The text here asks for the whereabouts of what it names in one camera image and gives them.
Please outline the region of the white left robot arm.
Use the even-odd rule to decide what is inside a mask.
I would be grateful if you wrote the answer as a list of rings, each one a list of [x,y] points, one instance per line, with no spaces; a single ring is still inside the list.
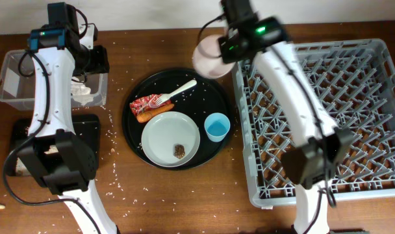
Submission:
[[[84,15],[79,9],[49,3],[47,13],[48,24],[33,29],[27,40],[25,54],[32,58],[36,80],[34,110],[28,137],[4,161],[3,184],[24,205],[65,203],[83,233],[119,233],[96,189],[99,159],[75,134],[71,117],[73,77],[108,73],[107,50],[94,45],[98,29],[93,23],[78,24],[77,18]],[[25,201],[16,195],[7,180],[16,161],[58,198]]]

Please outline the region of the black rectangular bin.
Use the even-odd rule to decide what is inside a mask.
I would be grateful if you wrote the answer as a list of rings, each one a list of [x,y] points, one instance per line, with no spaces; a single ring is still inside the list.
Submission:
[[[101,124],[98,116],[95,114],[73,115],[72,120],[75,134],[91,148],[97,162],[99,162]],[[22,118],[14,122],[8,152],[17,148],[27,138],[30,125],[30,118]],[[6,174],[8,176],[30,176],[26,167],[18,159],[8,162]]]

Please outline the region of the rice and peanut waste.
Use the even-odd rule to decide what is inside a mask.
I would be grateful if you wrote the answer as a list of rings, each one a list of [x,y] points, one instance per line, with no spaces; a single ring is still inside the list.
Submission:
[[[19,150],[18,158],[30,175],[34,177],[49,175],[56,163],[60,162],[58,149],[55,145],[25,146]]]

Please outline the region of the round black tray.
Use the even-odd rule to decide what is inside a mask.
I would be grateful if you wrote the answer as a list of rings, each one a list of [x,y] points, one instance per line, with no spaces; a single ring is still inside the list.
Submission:
[[[197,84],[171,99],[172,110],[147,123],[136,119],[129,106],[134,100],[169,94],[191,80]],[[121,124],[127,144],[143,161],[167,170],[186,170],[214,158],[231,136],[228,133],[219,142],[209,139],[204,123],[214,113],[233,119],[233,106],[224,88],[194,70],[174,68],[153,74],[134,87],[125,102]]]

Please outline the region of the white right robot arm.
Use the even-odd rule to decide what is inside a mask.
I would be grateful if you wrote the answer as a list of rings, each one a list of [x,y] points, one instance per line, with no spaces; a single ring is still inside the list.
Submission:
[[[341,129],[321,104],[275,17],[260,19],[248,0],[221,1],[227,35],[218,40],[224,63],[251,59],[285,113],[295,148],[281,156],[296,188],[296,233],[329,233],[328,207],[335,207],[331,179],[353,133]]]

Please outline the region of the pink bowl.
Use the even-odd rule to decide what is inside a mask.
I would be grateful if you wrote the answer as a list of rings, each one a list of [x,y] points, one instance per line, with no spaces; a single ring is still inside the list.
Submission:
[[[207,79],[218,79],[229,73],[235,63],[225,64],[220,55],[218,39],[220,34],[205,37],[196,46],[192,55],[192,64],[200,76]]]

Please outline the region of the red snack wrapper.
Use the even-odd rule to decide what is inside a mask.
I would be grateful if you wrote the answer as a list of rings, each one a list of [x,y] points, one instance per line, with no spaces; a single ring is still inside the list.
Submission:
[[[150,94],[148,96],[140,97],[129,104],[131,112],[137,116],[146,111],[157,109],[159,107],[171,104],[170,100],[160,103],[157,105],[157,100],[161,97],[161,94]]]

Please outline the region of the light blue cup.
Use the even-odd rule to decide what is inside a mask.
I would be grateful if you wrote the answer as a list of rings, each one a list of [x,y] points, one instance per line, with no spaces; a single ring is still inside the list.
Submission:
[[[230,131],[230,128],[229,118],[219,112],[208,115],[204,122],[205,132],[212,142],[221,142]]]

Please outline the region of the grey dishwasher rack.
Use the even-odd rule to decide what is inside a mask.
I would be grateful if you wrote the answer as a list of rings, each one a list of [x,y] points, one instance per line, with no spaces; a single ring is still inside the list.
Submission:
[[[338,201],[395,196],[395,67],[380,39],[295,46],[312,87],[354,143],[331,189]],[[261,209],[293,205],[294,185],[281,155],[293,148],[284,112],[249,61],[232,70],[243,135],[250,202]]]

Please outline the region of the white tissue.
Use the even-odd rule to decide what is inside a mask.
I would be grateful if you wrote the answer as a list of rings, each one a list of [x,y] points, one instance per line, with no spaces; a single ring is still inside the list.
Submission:
[[[91,88],[83,83],[71,82],[71,95],[74,101],[85,106],[94,100],[91,94]]]

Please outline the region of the white plastic fork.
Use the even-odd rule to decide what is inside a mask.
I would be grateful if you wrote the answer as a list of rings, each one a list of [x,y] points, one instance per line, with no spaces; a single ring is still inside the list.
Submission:
[[[183,86],[180,86],[178,89],[174,90],[173,92],[169,94],[162,94],[159,96],[156,100],[153,100],[151,103],[154,104],[154,106],[159,107],[162,103],[166,102],[170,98],[176,96],[177,94],[180,94],[181,92],[184,92],[188,90],[189,88],[192,88],[197,85],[197,81],[192,79],[191,81],[185,83]]]

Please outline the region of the orange carrot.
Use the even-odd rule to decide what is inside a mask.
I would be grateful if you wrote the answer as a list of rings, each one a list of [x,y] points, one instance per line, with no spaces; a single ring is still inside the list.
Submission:
[[[162,107],[159,107],[157,109],[152,109],[146,112],[143,112],[141,114],[138,114],[136,116],[136,119],[139,123],[145,123],[150,121],[153,117],[157,116],[158,114],[161,114],[163,112],[168,112],[174,108],[174,104],[167,104]]]

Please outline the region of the grey plate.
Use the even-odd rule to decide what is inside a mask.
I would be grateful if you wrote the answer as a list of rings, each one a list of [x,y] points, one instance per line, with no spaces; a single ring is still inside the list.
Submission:
[[[174,146],[185,147],[185,156],[173,156]],[[142,131],[141,146],[146,157],[164,168],[177,168],[188,163],[198,152],[199,129],[190,117],[180,112],[164,112],[153,117]]]

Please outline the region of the clear plastic bin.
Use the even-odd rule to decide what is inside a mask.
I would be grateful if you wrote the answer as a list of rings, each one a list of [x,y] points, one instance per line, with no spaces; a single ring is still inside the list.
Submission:
[[[24,77],[19,74],[18,63],[23,54],[23,50],[13,50],[7,52],[4,57],[0,74],[0,101],[19,111],[31,111],[34,108],[35,77]],[[89,108],[106,104],[108,86],[106,73],[89,74],[87,82],[83,84],[91,88],[94,100],[82,106],[71,96],[73,108]]]

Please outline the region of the brown food scrap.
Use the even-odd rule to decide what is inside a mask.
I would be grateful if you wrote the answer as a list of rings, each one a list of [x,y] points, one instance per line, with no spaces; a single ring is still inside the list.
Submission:
[[[181,144],[176,144],[174,146],[173,156],[182,159],[185,156],[185,147]]]

